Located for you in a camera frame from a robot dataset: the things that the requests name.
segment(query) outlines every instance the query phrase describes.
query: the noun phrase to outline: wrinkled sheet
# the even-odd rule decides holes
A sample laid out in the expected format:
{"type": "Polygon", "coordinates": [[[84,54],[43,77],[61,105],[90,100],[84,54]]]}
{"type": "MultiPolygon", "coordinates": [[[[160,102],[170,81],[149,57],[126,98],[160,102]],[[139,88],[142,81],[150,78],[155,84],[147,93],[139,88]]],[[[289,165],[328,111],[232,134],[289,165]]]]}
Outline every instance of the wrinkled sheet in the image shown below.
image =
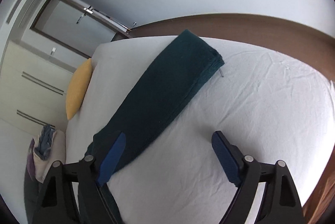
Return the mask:
{"type": "MultiPolygon", "coordinates": [[[[83,158],[154,58],[176,36],[100,45],[80,111],[66,131],[66,162],[83,158]]],[[[221,130],[243,154],[284,160],[302,205],[335,143],[335,90],[321,73],[287,55],[203,38],[225,61],[168,128],[108,182],[126,224],[219,223],[236,188],[211,147],[221,130]]],[[[256,218],[260,184],[246,223],[256,218]]]]}

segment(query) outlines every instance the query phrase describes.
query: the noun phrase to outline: purple fabric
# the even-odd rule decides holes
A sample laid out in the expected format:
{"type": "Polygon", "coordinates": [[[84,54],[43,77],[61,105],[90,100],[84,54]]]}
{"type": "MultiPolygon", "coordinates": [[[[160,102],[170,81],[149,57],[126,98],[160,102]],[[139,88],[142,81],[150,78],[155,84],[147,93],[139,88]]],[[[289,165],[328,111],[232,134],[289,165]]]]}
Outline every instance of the purple fabric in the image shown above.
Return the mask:
{"type": "Polygon", "coordinates": [[[34,149],[35,140],[32,139],[28,149],[28,156],[27,156],[27,170],[31,179],[35,178],[35,163],[34,157],[32,154],[32,150],[34,149]]]}

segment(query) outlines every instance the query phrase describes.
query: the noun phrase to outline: dark green towel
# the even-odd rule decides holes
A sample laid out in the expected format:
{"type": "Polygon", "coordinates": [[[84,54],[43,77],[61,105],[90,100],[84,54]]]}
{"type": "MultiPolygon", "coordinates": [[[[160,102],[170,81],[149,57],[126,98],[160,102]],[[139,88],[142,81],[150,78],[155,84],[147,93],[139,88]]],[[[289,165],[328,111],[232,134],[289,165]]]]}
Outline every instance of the dark green towel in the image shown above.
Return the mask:
{"type": "Polygon", "coordinates": [[[140,155],[224,64],[205,41],[183,31],[150,64],[85,155],[95,155],[107,135],[122,131],[125,150],[115,172],[140,155]]]}

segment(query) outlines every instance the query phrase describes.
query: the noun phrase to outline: white bed sheet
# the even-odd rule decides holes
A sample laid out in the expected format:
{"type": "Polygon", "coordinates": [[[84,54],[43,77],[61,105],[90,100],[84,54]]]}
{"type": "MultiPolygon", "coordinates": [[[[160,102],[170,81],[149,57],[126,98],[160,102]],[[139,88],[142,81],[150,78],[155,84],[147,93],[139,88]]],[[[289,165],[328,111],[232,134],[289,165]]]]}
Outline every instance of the white bed sheet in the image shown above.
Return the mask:
{"type": "MultiPolygon", "coordinates": [[[[67,163],[82,159],[92,137],[175,36],[100,45],[83,105],[66,132],[67,163]]],[[[223,57],[182,113],[108,186],[126,224],[219,223],[236,188],[211,147],[221,130],[243,154],[284,160],[301,203],[315,188],[335,143],[335,90],[321,73],[287,55],[240,42],[203,38],[223,57]]],[[[246,223],[256,218],[260,184],[246,223]]]]}

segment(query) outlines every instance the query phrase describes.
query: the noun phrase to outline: yellow pillow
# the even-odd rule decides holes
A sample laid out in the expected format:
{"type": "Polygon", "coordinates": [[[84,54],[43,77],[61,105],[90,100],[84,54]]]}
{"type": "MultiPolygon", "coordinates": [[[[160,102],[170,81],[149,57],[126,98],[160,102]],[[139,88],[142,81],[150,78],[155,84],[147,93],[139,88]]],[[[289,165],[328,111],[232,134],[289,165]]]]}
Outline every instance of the yellow pillow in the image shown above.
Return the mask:
{"type": "Polygon", "coordinates": [[[80,109],[91,76],[92,63],[91,58],[89,58],[74,72],[67,89],[65,108],[68,120],[70,120],[80,109]]]}

